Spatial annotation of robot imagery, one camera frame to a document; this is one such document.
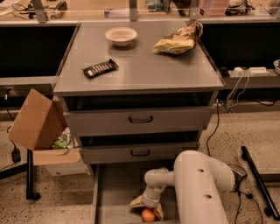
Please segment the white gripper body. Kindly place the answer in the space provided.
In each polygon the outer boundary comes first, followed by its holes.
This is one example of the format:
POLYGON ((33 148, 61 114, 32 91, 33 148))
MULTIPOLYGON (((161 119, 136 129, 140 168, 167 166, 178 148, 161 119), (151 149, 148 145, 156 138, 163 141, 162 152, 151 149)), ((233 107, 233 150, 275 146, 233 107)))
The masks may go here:
POLYGON ((157 208, 160 204, 160 199, 151 199, 147 194, 143 193, 141 202, 144 207, 157 208))

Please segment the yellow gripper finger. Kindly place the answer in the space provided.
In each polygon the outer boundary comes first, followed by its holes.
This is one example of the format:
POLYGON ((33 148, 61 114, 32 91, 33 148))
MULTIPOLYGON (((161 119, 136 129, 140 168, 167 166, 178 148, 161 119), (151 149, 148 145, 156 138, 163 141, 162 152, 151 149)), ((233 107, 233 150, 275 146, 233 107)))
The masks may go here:
POLYGON ((143 202, 142 202, 142 196, 138 196, 137 198, 133 199, 130 204, 131 207, 142 207, 143 202))
POLYGON ((154 209, 154 214, 162 221, 164 219, 164 212, 161 204, 158 204, 154 209))

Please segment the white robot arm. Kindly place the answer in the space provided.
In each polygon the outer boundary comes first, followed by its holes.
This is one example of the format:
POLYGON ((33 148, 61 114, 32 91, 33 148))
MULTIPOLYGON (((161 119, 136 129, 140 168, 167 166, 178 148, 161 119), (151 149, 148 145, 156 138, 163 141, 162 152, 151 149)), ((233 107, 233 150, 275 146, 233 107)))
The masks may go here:
POLYGON ((232 169, 221 161, 196 150, 181 152, 173 170, 162 167, 145 173, 146 188, 130 202, 132 207, 151 208, 164 218, 161 193, 173 186, 176 193, 180 224, 229 224, 220 193, 235 186, 232 169))

